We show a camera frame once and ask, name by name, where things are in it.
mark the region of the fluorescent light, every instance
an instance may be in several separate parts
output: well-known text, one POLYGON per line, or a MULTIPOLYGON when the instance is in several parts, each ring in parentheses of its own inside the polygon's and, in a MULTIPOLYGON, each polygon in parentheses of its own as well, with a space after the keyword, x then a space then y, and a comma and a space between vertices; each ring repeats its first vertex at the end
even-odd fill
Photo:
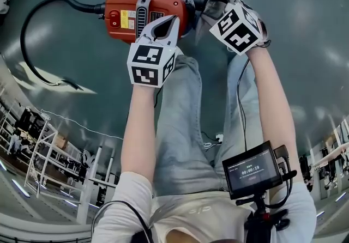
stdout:
POLYGON ((71 204, 72 206, 77 207, 77 205, 76 205, 76 204, 74 204, 73 202, 70 202, 70 201, 65 201, 65 202, 68 202, 68 203, 69 203, 69 204, 71 204))
POLYGON ((99 206, 96 206, 96 205, 93 205, 91 203, 89 203, 89 205, 93 206, 93 207, 96 207, 96 208, 99 208, 99 206))
POLYGON ((4 163, 2 162, 2 160, 0 160, 0 165, 4 169, 4 171, 7 171, 7 169, 6 169, 5 165, 4 165, 4 163))
POLYGON ((322 211, 322 212, 320 212, 319 214, 317 214, 316 217, 319 217, 319 216, 321 216, 321 215, 324 214, 324 213, 325 213, 325 211, 322 211))
POLYGON ((29 193, 26 192, 26 191, 22 188, 22 186, 21 186, 20 184, 18 184, 18 182, 17 182, 16 180, 12 179, 12 182, 15 183, 15 185, 17 186, 17 188, 21 190, 21 192, 23 193, 23 195, 25 195, 26 197, 30 197, 29 193))
POLYGON ((71 197, 71 198, 74 198, 73 196, 71 196, 70 194, 68 194, 68 193, 66 193, 66 192, 64 192, 64 191, 62 191, 62 190, 60 190, 62 193, 64 193, 65 195, 67 195, 68 197, 71 197))
POLYGON ((47 188, 43 185, 43 184, 40 184, 41 187, 43 187, 45 190, 47 190, 47 188))
POLYGON ((346 193, 347 193, 347 192, 342 193, 342 194, 339 196, 339 198, 337 198, 337 199, 335 200, 335 202, 339 201, 346 193))

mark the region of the yellow warning label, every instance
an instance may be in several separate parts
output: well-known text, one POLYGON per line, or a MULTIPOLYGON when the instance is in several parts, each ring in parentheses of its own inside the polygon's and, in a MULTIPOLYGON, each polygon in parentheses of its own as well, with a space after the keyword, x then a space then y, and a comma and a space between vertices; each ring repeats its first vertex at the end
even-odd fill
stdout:
POLYGON ((127 10, 121 10, 121 28, 129 28, 129 16, 127 10))

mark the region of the air vent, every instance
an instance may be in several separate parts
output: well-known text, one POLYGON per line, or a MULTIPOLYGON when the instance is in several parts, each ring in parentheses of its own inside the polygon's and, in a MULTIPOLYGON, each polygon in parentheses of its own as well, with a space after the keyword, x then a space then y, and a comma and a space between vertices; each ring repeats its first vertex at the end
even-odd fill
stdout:
POLYGON ((147 9, 144 7, 139 7, 137 9, 137 38, 141 35, 146 24, 147 24, 147 9))

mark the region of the jeans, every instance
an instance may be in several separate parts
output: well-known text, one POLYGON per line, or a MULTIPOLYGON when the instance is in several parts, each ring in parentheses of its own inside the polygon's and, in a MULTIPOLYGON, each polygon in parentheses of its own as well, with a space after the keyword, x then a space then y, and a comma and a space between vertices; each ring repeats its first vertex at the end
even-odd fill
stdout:
MULTIPOLYGON (((175 70, 163 87, 158 121, 154 177, 157 196, 228 190, 222 161, 244 151, 236 89, 246 60, 246 55, 236 56, 228 66, 224 138, 212 167, 203 153, 205 148, 200 130, 202 83, 198 63, 191 57, 177 57, 175 70)), ((263 142, 254 78, 249 64, 239 90, 246 115, 248 149, 263 142)))

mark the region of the power switch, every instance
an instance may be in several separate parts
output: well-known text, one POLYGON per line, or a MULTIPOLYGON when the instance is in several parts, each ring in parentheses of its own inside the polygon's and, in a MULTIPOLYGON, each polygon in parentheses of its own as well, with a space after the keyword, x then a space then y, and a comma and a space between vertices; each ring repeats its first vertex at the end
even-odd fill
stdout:
POLYGON ((117 10, 112 10, 109 13, 110 17, 110 26, 113 28, 120 27, 120 13, 117 10))

